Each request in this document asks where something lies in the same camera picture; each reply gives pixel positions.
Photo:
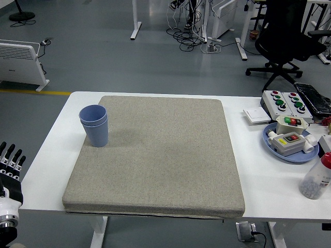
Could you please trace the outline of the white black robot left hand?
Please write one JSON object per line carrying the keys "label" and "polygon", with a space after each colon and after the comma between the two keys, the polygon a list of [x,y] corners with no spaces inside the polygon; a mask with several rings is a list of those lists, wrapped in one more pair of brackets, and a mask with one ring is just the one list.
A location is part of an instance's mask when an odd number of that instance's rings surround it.
{"label": "white black robot left hand", "polygon": [[16,145],[1,143],[1,221],[15,222],[23,205],[20,173],[26,156]]}

